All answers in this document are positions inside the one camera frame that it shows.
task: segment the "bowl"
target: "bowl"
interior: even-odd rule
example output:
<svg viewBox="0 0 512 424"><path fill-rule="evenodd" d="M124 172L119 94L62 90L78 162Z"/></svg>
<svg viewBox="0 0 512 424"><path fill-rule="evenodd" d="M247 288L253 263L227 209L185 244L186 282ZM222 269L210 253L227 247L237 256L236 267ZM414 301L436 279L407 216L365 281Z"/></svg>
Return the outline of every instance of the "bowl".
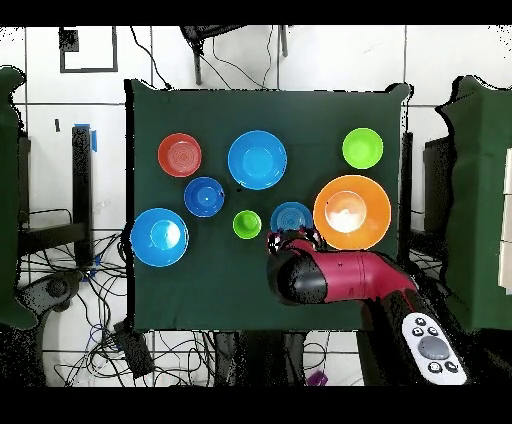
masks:
<svg viewBox="0 0 512 424"><path fill-rule="evenodd" d="M188 230L175 212L155 208L141 213L133 224L130 242L135 256L154 267L169 266L185 254Z"/></svg>
<svg viewBox="0 0 512 424"><path fill-rule="evenodd" d="M228 152L228 168L243 187L263 190L276 184L286 170L286 150L266 131L249 131L238 137Z"/></svg>
<svg viewBox="0 0 512 424"><path fill-rule="evenodd" d="M357 169L368 169L377 164L383 151L379 134L369 128L356 128L343 140L343 157Z"/></svg>
<svg viewBox="0 0 512 424"><path fill-rule="evenodd" d="M361 175L345 175L322 188L315 200L313 222L336 249L369 249L389 228L391 203L377 182Z"/></svg>
<svg viewBox="0 0 512 424"><path fill-rule="evenodd" d="M261 230L261 219L256 212L241 211L233 219L235 234L244 240L256 237Z"/></svg>
<svg viewBox="0 0 512 424"><path fill-rule="evenodd" d="M298 230L301 225L313 228L313 216L309 209L299 202L280 204L270 217L270 229L274 233L279 229Z"/></svg>
<svg viewBox="0 0 512 424"><path fill-rule="evenodd" d="M171 134L158 147L158 163L173 177L188 177L201 165L201 147L188 134Z"/></svg>
<svg viewBox="0 0 512 424"><path fill-rule="evenodd" d="M213 178L199 177L185 188L185 206L195 216L208 218L215 215L224 204L224 190Z"/></svg>

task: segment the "purple object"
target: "purple object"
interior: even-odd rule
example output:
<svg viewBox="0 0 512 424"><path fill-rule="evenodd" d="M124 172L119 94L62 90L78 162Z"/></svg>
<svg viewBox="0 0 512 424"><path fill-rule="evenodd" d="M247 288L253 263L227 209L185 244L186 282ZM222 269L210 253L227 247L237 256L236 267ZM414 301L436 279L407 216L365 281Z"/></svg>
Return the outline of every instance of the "purple object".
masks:
<svg viewBox="0 0 512 424"><path fill-rule="evenodd" d="M322 371L315 371L306 380L308 386L325 386L329 379Z"/></svg>

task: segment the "remote controller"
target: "remote controller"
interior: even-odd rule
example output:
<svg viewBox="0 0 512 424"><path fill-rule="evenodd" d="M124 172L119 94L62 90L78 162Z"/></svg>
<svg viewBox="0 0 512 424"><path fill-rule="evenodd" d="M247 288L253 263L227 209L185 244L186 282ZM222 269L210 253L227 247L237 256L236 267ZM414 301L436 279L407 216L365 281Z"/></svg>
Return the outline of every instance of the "remote controller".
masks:
<svg viewBox="0 0 512 424"><path fill-rule="evenodd" d="M467 380L459 358L439 324L413 312L402 321L402 334L420 373L433 384L460 385Z"/></svg>

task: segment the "blue bowl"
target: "blue bowl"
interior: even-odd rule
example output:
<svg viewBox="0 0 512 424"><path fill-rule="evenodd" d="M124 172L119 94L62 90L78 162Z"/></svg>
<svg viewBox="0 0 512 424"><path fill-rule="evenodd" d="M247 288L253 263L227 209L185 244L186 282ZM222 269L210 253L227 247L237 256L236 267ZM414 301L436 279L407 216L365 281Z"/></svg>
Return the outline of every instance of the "blue bowl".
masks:
<svg viewBox="0 0 512 424"><path fill-rule="evenodd" d="M243 187L263 190L277 183L286 170L286 150L266 131L249 131L238 137L228 153L228 168Z"/></svg>
<svg viewBox="0 0 512 424"><path fill-rule="evenodd" d="M194 178L185 188L185 206L202 218L215 215L224 204L224 190L213 178Z"/></svg>
<svg viewBox="0 0 512 424"><path fill-rule="evenodd" d="M280 204L270 217L270 229L277 230L298 230L303 225L306 228L313 228L313 216L309 209L299 202L286 202Z"/></svg>
<svg viewBox="0 0 512 424"><path fill-rule="evenodd" d="M141 262L155 267L168 266L177 262L187 250L188 230L173 211L149 209L135 220L130 242Z"/></svg>

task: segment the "floor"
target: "floor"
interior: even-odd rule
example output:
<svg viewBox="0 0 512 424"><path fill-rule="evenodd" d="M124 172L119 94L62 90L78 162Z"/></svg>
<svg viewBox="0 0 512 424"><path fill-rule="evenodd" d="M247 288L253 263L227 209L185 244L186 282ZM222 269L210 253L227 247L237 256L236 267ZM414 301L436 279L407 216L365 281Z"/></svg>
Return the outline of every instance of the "floor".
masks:
<svg viewBox="0 0 512 424"><path fill-rule="evenodd" d="M215 53L242 68L259 84L266 74L265 85L276 88L276 28L254 25L221 35L215 40ZM134 32L137 41L152 52L158 71L168 83L180 89L197 88L192 53L178 27L135 27ZM289 55L279 59L279 86L283 90L384 90L404 81L414 87L407 122L414 134L412 225L422 229L423 145L448 134L434 107L448 101L452 82L459 75L474 74L495 87L512 84L512 27L295 25L287 33ZM80 48L78 52L66 53L67 68L112 66L110 27L78 27L78 34ZM267 46L272 58L268 73ZM214 57L211 39L204 50L205 59L229 86L257 88L240 70ZM97 132L97 151L92 154L95 239L117 234L125 224L123 79L138 78L157 88L164 87L150 57L135 44L129 27L117 27L117 62L118 72L62 74L58 28L0 28L0 65L16 66L27 75L27 83L14 93L14 103L32 139L31 210L71 210L70 130L74 124L88 123ZM204 61L201 66L202 89L226 88L212 67ZM31 226L61 224L66 219L65 212L36 214ZM97 251L103 250L107 242L108 239L100 241ZM48 254L54 263L66 257L56 250ZM39 278L48 269L42 258L32 255L26 259L30 263L22 264L20 285ZM115 248L108 249L103 260L122 265ZM102 284L107 277L99 273L97 281ZM112 293L106 299L115 323L126 314L126 297L120 296L126 293L126 280L115 278L113 282ZM89 284L84 283L79 293L87 305L89 319L97 323L100 308ZM65 365L79 361L91 338L94 339L85 312L80 299L74 298L67 311L52 312L48 319L43 347L52 386L64 384L55 370L65 379L70 370ZM206 384L206 366L195 351L189 354L195 345L190 332L150 332L145 337L159 367L198 368L190 374L191 380ZM311 344L306 346L304 355L305 366L309 368L306 375L321 369L328 377L328 385L363 384L354 333L313 332L307 342ZM176 345L179 346L170 354L169 347ZM325 362L322 349L328 351ZM116 359L119 364L124 362L120 357ZM102 373L112 374L112 366L104 362L98 365ZM121 381L131 386L168 386L176 384L181 373L154 373L144 381L123 375ZM116 377L90 377L82 367L74 384L115 386L121 382Z"/></svg>

